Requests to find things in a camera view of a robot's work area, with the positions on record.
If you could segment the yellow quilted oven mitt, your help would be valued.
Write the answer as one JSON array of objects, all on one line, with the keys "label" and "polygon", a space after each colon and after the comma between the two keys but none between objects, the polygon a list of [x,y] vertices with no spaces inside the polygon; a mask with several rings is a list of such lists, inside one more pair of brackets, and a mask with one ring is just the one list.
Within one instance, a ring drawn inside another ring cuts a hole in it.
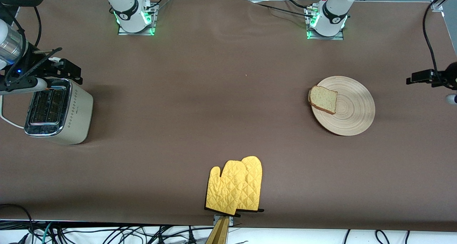
[{"label": "yellow quilted oven mitt", "polygon": [[262,182],[262,165],[256,156],[248,156],[241,160],[246,169],[246,175],[241,188],[237,210],[241,212],[262,213],[259,208]]},{"label": "yellow quilted oven mitt", "polygon": [[235,216],[247,175],[241,161],[227,161],[224,168],[212,167],[207,183],[205,209]]}]

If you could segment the round wooden plate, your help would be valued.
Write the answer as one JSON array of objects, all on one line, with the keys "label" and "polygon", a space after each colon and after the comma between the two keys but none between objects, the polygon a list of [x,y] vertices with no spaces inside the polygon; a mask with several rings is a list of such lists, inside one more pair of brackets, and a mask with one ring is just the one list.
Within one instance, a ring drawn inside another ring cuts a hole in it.
[{"label": "round wooden plate", "polygon": [[331,115],[311,106],[315,118],[326,130],[340,136],[354,136],[372,125],[375,103],[363,84],[349,77],[331,76],[317,85],[338,92],[336,114]]}]

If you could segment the tan wooden bar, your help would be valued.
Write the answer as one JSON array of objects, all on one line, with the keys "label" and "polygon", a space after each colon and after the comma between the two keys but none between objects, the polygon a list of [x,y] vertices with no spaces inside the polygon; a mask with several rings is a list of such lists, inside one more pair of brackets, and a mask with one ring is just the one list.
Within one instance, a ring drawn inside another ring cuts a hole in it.
[{"label": "tan wooden bar", "polygon": [[216,224],[214,225],[205,244],[226,244],[230,222],[231,218],[229,216],[220,216],[217,219]]}]

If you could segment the slice of bread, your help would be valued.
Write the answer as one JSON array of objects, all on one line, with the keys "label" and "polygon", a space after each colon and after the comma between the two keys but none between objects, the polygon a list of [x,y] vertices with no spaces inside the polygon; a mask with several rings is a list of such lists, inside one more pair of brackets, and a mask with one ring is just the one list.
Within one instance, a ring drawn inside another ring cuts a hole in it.
[{"label": "slice of bread", "polygon": [[337,91],[315,85],[308,93],[308,102],[315,109],[334,115],[336,114],[337,96]]}]

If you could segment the cream and chrome toaster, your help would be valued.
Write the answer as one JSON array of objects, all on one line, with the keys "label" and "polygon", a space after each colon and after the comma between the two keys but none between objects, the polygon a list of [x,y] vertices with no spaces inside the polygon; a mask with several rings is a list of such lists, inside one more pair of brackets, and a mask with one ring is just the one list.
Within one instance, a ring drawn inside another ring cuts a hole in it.
[{"label": "cream and chrome toaster", "polygon": [[93,96],[69,79],[52,79],[34,92],[24,125],[25,134],[60,145],[82,143],[88,135]]}]

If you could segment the small metal bracket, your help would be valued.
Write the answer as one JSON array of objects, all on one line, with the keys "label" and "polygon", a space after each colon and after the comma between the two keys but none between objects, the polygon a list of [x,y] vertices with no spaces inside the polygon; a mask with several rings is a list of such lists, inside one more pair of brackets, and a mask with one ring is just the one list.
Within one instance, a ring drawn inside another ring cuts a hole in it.
[{"label": "small metal bracket", "polygon": [[224,216],[224,215],[214,215],[213,216],[213,225],[215,226],[219,220],[224,219],[225,217],[228,218],[228,226],[232,227],[234,225],[234,219],[231,216]]}]

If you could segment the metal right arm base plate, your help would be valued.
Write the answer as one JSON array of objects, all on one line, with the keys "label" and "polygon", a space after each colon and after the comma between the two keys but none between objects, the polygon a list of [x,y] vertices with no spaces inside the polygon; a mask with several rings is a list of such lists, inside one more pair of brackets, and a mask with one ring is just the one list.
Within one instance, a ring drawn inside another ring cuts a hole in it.
[{"label": "metal right arm base plate", "polygon": [[143,18],[147,21],[147,26],[142,31],[131,33],[125,31],[120,25],[117,34],[121,36],[154,36],[156,31],[156,24],[158,20],[159,6],[155,6],[152,9],[148,9],[143,13]]}]

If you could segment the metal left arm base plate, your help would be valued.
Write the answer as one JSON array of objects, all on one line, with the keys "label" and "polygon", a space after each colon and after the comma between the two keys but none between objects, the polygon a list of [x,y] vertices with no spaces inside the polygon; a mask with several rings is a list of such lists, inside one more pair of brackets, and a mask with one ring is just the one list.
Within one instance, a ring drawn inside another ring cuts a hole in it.
[{"label": "metal left arm base plate", "polygon": [[343,40],[343,28],[348,15],[334,15],[327,12],[324,4],[314,3],[303,9],[306,17],[307,39]]}]

